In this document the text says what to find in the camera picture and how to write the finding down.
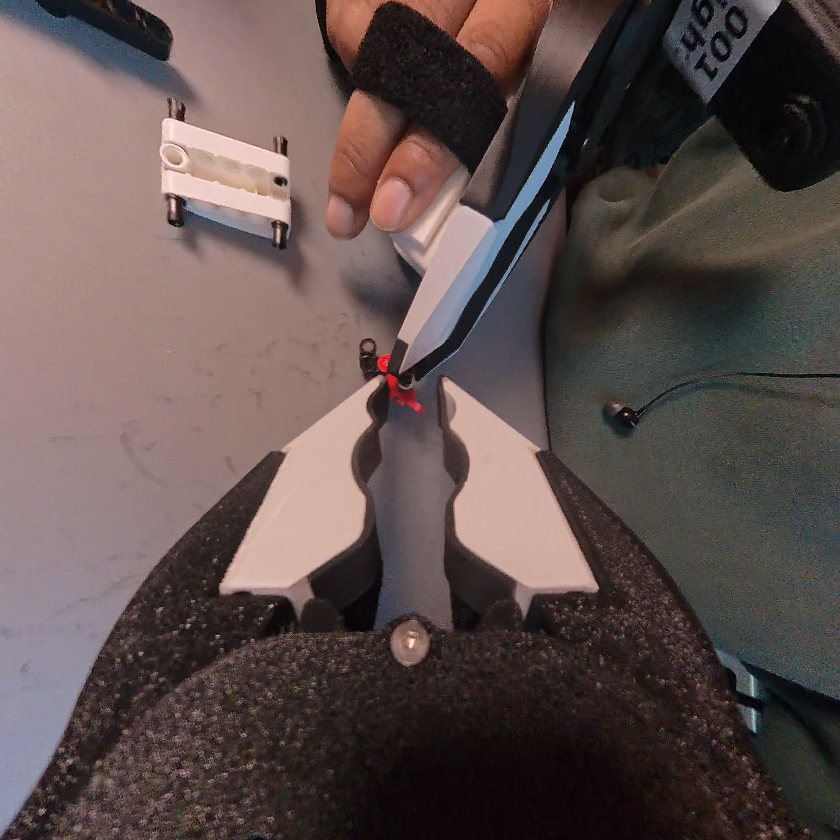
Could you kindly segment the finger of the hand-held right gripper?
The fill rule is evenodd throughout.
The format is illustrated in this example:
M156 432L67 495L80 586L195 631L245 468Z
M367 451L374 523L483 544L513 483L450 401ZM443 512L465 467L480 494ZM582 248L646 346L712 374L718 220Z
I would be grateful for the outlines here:
M568 166L563 144L569 135L573 115L573 111L567 111L564 115L511 210L495 224L496 238L478 268L476 277L470 282L469 298L460 310L458 320L446 339L416 362L418 382L461 348L557 201L563 190L563 178Z
M397 335L393 362L398 374L411 371L417 377L417 361L448 336L496 238L498 222L465 205L456 207Z

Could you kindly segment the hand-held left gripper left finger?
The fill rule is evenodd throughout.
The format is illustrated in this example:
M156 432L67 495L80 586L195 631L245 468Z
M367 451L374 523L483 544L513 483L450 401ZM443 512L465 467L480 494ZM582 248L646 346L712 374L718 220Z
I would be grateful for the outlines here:
M221 582L221 595L315 597L315 575L361 538L367 499L354 474L354 451L375 426L371 399L383 380L366 382L295 437Z

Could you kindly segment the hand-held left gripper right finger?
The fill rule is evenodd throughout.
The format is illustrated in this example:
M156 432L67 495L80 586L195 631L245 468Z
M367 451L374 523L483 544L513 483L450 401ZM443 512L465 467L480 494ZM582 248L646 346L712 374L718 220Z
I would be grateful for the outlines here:
M599 584L529 438L448 377L438 381L444 467L455 483L445 515L450 591L485 613L511 600L599 592Z

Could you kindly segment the red toy brick piece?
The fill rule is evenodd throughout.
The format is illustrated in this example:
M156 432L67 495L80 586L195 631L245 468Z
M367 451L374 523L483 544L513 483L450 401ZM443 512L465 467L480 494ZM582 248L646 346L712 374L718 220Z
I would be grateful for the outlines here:
M413 373L408 371L398 374L396 362L392 362L392 355L380 353L376 342L371 338L360 341L359 366L366 381L376 377L385 378L391 403L410 409L420 416L425 414L425 407L417 397Z

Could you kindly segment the white toy brick piece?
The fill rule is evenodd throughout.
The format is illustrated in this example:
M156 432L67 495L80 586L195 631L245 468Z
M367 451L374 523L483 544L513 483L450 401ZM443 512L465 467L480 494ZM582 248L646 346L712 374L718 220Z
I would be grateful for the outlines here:
M291 231L291 163L288 141L273 149L198 128L186 105L167 99L161 123L161 194L166 221L182 228L187 214L288 247Z

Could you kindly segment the grey desk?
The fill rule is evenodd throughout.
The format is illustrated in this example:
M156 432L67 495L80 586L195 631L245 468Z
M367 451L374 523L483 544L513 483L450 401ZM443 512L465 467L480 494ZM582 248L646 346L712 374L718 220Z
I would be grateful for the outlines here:
M163 554L361 384L413 282L386 236L324 225L342 114L312 2L141 2L161 63L2 2L2 829ZM290 245L167 224L166 100L289 143Z

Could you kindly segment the person's right hand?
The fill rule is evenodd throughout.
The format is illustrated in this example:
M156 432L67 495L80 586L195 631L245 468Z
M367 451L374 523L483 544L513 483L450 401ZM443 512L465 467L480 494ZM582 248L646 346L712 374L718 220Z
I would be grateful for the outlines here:
M334 238L414 224L472 173L507 114L554 2L317 2L350 97L329 170Z

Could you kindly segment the green sweatshirt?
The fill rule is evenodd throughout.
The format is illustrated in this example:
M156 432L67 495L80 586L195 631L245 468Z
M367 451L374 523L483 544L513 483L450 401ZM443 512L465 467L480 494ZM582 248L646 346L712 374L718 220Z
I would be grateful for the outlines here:
M776 192L710 120L582 190L545 317L553 451L752 667L756 748L818 838L838 838L838 379L696 383L634 430L603 407L837 374L838 248L838 174Z

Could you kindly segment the small grey clip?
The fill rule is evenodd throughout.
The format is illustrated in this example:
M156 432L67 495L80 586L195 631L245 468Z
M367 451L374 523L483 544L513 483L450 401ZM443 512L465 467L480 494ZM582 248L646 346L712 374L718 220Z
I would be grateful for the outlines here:
M762 726L765 711L764 692L757 677L733 655L715 649L716 657L725 669L731 693L740 710L743 722L752 735Z

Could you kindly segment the toy vehicle chassis build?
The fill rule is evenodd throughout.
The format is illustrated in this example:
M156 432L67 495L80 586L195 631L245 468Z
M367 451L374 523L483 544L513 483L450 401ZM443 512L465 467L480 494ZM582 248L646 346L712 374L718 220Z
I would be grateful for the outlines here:
M166 22L131 1L38 1L57 18L72 17L166 62L172 52L173 33Z

